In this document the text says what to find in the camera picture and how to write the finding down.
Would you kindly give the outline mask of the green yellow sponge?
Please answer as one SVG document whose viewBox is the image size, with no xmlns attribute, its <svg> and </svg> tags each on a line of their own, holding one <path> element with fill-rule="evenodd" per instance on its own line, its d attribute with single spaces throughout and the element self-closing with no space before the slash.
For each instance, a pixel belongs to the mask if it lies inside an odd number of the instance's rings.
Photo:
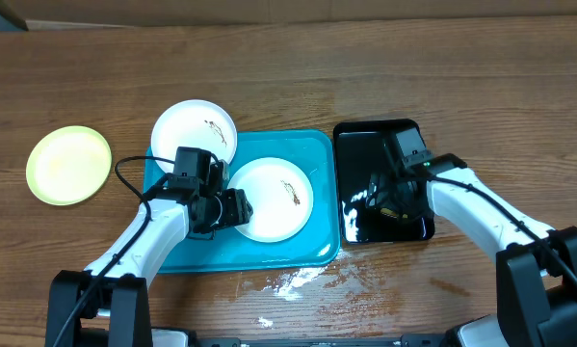
<svg viewBox="0 0 577 347">
<path fill-rule="evenodd" d="M 393 217 L 397 219 L 405 219 L 407 217 L 406 214 L 401 214 L 385 207 L 380 210 L 380 213 L 384 216 Z"/>
</svg>

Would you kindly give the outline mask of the white plate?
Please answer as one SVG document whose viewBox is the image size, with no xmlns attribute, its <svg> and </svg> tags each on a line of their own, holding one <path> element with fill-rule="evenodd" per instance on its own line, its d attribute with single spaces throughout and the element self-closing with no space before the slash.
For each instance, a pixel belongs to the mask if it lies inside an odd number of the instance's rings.
<svg viewBox="0 0 577 347">
<path fill-rule="evenodd" d="M 237 148 L 237 129 L 219 105 L 201 99 L 178 102 L 155 122 L 150 148 L 155 157 L 175 160 L 179 147 L 208 150 L 230 163 Z"/>
<path fill-rule="evenodd" d="M 264 157 L 248 162 L 230 179 L 229 188 L 245 192 L 252 216 L 236 229 L 248 239 L 275 243 L 296 235 L 313 211 L 310 180 L 285 159 Z"/>
</svg>

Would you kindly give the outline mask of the yellow green rimmed plate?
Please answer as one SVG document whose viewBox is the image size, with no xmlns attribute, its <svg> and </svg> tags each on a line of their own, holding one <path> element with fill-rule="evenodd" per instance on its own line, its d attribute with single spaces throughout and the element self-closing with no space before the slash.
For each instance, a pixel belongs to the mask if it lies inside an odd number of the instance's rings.
<svg viewBox="0 0 577 347">
<path fill-rule="evenodd" d="M 31 151 L 26 180 L 32 194 L 47 204 L 72 205 L 93 196 L 112 168 L 106 139 L 87 126 L 52 131 Z"/>
</svg>

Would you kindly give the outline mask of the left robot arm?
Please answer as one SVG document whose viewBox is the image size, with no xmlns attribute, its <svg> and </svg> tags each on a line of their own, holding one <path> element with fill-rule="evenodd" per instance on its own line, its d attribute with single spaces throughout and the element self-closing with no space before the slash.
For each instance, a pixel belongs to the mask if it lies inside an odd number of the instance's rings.
<svg viewBox="0 0 577 347">
<path fill-rule="evenodd" d="M 62 271 L 53 279 L 46 345 L 190 345 L 182 330 L 152 327 L 148 288 L 190 234 L 246 224 L 252 212 L 242 189 L 210 198 L 167 188 L 146 193 L 133 222 L 105 254 L 82 271 Z"/>
</svg>

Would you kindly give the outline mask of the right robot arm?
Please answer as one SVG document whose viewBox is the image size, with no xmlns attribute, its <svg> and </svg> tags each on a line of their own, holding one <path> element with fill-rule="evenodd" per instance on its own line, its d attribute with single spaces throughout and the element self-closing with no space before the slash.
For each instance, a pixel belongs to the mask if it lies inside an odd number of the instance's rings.
<svg viewBox="0 0 577 347">
<path fill-rule="evenodd" d="M 494 263 L 495 313 L 448 331 L 446 346 L 577 346 L 577 227 L 555 229 L 487 188 L 454 154 L 427 150 L 373 173 L 366 207 L 399 222 L 442 217 Z"/>
</svg>

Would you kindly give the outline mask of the black rectangular tray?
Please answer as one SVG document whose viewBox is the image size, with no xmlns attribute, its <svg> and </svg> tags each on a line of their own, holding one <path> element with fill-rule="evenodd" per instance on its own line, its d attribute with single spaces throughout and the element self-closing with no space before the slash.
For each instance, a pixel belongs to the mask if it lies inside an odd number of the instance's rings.
<svg viewBox="0 0 577 347">
<path fill-rule="evenodd" d="M 366 208 L 372 173 L 400 178 L 403 168 L 393 159 L 390 135 L 419 126 L 413 120 L 341 122 L 333 129 L 333 150 L 340 203 L 341 232 L 351 244 L 425 241 L 433 237 L 433 214 L 414 222 L 399 222 Z"/>
</svg>

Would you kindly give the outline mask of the teal plastic tray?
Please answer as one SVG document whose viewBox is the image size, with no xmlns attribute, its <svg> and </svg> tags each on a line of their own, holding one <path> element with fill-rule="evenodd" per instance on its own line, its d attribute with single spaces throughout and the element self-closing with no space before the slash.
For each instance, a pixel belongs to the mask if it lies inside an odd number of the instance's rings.
<svg viewBox="0 0 577 347">
<path fill-rule="evenodd" d="M 186 239 L 167 256 L 161 274 L 314 267 L 336 257 L 341 236 L 329 137 L 314 129 L 241 132 L 230 172 L 235 174 L 248 162 L 263 157 L 288 160 L 306 174 L 313 188 L 313 211 L 305 226 L 277 243 L 253 241 L 234 227 L 218 231 L 214 239 Z"/>
</svg>

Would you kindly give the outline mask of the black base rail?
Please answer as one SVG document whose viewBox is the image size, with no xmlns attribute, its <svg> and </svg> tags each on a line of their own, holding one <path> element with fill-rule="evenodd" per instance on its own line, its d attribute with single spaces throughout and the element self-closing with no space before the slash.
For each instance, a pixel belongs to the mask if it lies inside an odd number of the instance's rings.
<svg viewBox="0 0 577 347">
<path fill-rule="evenodd" d="M 237 337 L 200 338 L 193 331 L 152 328 L 154 346 L 185 347 L 440 347 L 445 334 L 403 334 L 400 337 L 258 339 Z"/>
</svg>

